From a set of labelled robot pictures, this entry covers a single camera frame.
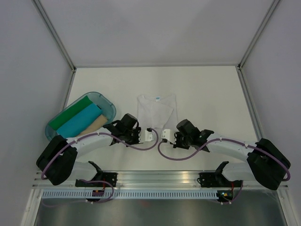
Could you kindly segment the white t shirt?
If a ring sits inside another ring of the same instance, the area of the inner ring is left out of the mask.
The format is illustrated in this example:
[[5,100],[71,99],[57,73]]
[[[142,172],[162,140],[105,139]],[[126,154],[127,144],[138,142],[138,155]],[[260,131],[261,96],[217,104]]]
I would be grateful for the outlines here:
[[142,128],[175,129],[178,123],[176,95],[139,95],[137,117]]

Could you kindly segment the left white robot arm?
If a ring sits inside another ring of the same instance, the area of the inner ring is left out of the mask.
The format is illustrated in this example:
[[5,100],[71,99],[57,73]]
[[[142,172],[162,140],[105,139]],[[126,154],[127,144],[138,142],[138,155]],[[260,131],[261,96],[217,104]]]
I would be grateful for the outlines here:
[[106,124],[100,129],[78,137],[52,138],[36,161],[41,170],[41,179],[49,180],[57,186],[67,179],[84,180],[91,186],[99,186],[103,180],[103,171],[93,161],[79,162],[78,158],[102,147],[118,143],[135,145],[139,143],[138,120],[131,114],[125,114],[121,120]]

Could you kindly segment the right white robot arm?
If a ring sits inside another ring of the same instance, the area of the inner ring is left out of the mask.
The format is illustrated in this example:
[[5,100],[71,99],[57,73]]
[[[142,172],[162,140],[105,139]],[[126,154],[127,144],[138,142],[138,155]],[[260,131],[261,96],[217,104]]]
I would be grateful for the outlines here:
[[223,137],[212,130],[200,131],[185,119],[176,126],[180,143],[198,152],[216,153],[237,159],[238,163],[222,162],[215,170],[215,181],[220,186],[230,181],[257,181],[270,190],[291,178],[291,163],[268,139],[246,142]]

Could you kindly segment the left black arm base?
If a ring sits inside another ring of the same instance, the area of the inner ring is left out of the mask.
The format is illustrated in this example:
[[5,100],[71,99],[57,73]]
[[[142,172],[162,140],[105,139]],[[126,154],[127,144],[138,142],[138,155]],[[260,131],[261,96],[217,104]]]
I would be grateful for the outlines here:
[[85,181],[83,179],[77,179],[75,182],[76,187],[101,187],[107,188],[116,187],[118,180],[118,173],[116,172],[103,172],[97,173],[91,180]]

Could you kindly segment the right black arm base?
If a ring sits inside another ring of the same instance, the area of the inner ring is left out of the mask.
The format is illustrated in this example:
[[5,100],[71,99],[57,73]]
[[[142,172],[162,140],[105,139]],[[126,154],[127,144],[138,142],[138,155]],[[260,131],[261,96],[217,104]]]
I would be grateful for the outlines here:
[[213,172],[201,172],[197,178],[198,183],[204,188],[236,188],[241,187],[242,180],[230,181],[222,174],[215,174]]

